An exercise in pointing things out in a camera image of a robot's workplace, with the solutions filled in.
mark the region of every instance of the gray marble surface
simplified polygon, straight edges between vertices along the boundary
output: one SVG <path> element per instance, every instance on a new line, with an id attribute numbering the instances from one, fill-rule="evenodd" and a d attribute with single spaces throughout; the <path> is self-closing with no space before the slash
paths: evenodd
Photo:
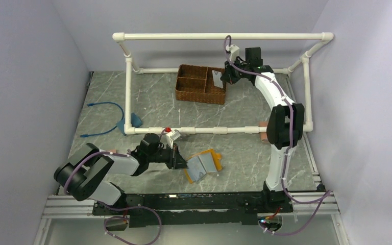
<path id="1" fill-rule="evenodd" d="M 242 127 L 257 126 L 270 115 L 262 94 L 247 80 L 227 86 L 224 105 L 177 101 L 176 73 L 133 74 L 132 109 L 142 121 L 142 127 Z M 116 102 L 125 107 L 125 72 L 95 72 L 85 104 Z M 288 78 L 277 75 L 287 90 Z M 82 109 L 70 154 L 91 142 L 104 150 L 126 152 L 139 145 L 143 135 L 124 136 L 119 129 L 87 138 L 81 134 L 107 131 L 121 117 L 114 105 L 97 105 Z M 126 193 L 219 192 L 261 190 L 270 167 L 270 144 L 262 143 L 259 134 L 197 134 L 177 142 L 184 158 L 214 148 L 222 155 L 223 170 L 209 174 L 190 184 L 182 170 L 169 170 L 163 163 L 152 163 L 138 177 L 109 174 L 107 181 L 119 185 Z M 300 141 L 291 159 L 288 173 L 289 190 L 314 190 L 304 141 Z"/>

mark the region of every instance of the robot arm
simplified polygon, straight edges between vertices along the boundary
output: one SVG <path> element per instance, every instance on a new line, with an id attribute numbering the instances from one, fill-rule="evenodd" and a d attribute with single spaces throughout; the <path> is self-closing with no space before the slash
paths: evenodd
<path id="1" fill-rule="evenodd" d="M 84 166 L 76 170 L 82 161 Z M 55 171 L 54 179 L 62 186 L 70 179 L 67 191 L 78 201 L 94 199 L 123 208 L 126 207 L 127 195 L 103 178 L 106 174 L 138 176 L 148 169 L 151 162 L 165 163 L 169 169 L 187 168 L 187 162 L 175 143 L 164 147 L 158 135 L 148 133 L 140 145 L 126 155 L 106 152 L 88 143 Z"/>
<path id="2" fill-rule="evenodd" d="M 259 91 L 261 91 L 267 101 L 272 112 L 266 132 L 268 141 L 272 144 L 272 147 L 269 173 L 265 183 L 269 191 L 283 191 L 280 180 L 282 177 L 287 176 L 290 156 L 295 151 L 295 146 L 303 135 L 304 106 L 302 104 L 296 104 L 286 95 L 280 86 L 277 86 L 278 83 L 274 71 L 270 66 L 262 64 L 263 60 L 261 59 L 260 47 L 246 48 L 245 61 L 239 57 L 239 48 L 236 45 L 229 45 L 226 47 L 226 50 L 230 53 L 230 60 L 234 62 L 236 67 L 262 74 L 271 79 L 270 81 L 262 76 L 240 72 L 231 66 L 229 61 L 225 62 L 225 72 L 221 78 L 222 81 L 231 84 L 238 82 L 241 78 L 247 78 Z M 290 109 L 284 100 L 287 100 L 293 107 L 293 122 L 286 120 L 286 117 L 290 119 Z M 287 150 L 290 145 L 290 123 L 293 123 L 293 147 Z M 286 152 L 289 157 L 284 161 Z M 287 188 L 287 182 L 285 181 L 284 183 L 285 188 Z"/>

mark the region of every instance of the wicker basket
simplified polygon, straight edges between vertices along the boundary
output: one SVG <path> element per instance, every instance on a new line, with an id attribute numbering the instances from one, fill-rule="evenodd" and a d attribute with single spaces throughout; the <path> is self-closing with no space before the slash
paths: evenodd
<path id="1" fill-rule="evenodd" d="M 226 83 L 223 82 L 223 88 L 214 86 L 213 70 L 221 73 L 225 71 L 214 67 L 180 65 L 175 87 L 177 100 L 223 105 L 226 97 Z"/>

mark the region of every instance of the white pvc pipe frame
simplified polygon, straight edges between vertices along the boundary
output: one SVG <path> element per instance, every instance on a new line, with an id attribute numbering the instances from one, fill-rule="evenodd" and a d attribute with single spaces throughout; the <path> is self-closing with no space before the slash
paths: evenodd
<path id="1" fill-rule="evenodd" d="M 126 134 L 146 134 L 155 133 L 160 134 L 162 127 L 150 128 L 135 128 L 131 126 L 131 74 L 134 71 L 136 74 L 143 73 L 173 73 L 178 72 L 177 68 L 140 68 L 134 61 L 131 52 L 124 45 L 126 40 L 188 40 L 188 39 L 224 39 L 227 35 L 231 35 L 233 39 L 283 39 L 283 40 L 319 40 L 311 49 L 306 51 L 293 65 L 288 68 L 273 69 L 275 73 L 282 73 L 290 75 L 295 68 L 303 64 L 304 70 L 304 92 L 305 92 L 305 111 L 306 121 L 303 127 L 305 132 L 313 130 L 312 121 L 312 105 L 310 97 L 310 73 L 309 62 L 310 57 L 318 51 L 325 44 L 334 38 L 334 34 L 330 32 L 322 33 L 146 33 L 146 34 L 128 34 L 128 33 L 114 33 L 112 38 L 119 44 L 126 57 L 126 111 L 124 132 Z M 181 127 L 172 128 L 177 129 L 183 134 L 230 134 L 230 133 L 246 133 L 258 134 L 265 132 L 266 127 L 245 126 L 245 127 L 213 127 L 213 128 L 196 128 L 196 127 Z"/>

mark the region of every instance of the white wall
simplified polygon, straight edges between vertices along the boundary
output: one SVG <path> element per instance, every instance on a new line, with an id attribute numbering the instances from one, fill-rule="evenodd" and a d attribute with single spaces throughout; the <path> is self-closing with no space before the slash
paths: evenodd
<path id="1" fill-rule="evenodd" d="M 316 163 L 352 244 L 392 244 L 392 1 L 329 0 L 321 31 L 335 38 L 310 59 Z"/>
<path id="2" fill-rule="evenodd" d="M 311 32 L 327 0 L 313 1 L 121 1 L 54 0 L 90 70 L 124 70 L 114 32 Z M 292 65 L 305 41 L 236 40 L 244 47 L 261 46 L 266 64 Z M 224 64 L 221 40 L 128 41 L 140 67 L 172 68 L 180 64 Z"/>
<path id="3" fill-rule="evenodd" d="M 0 0 L 0 244 L 32 244 L 88 70 L 51 1 Z"/>

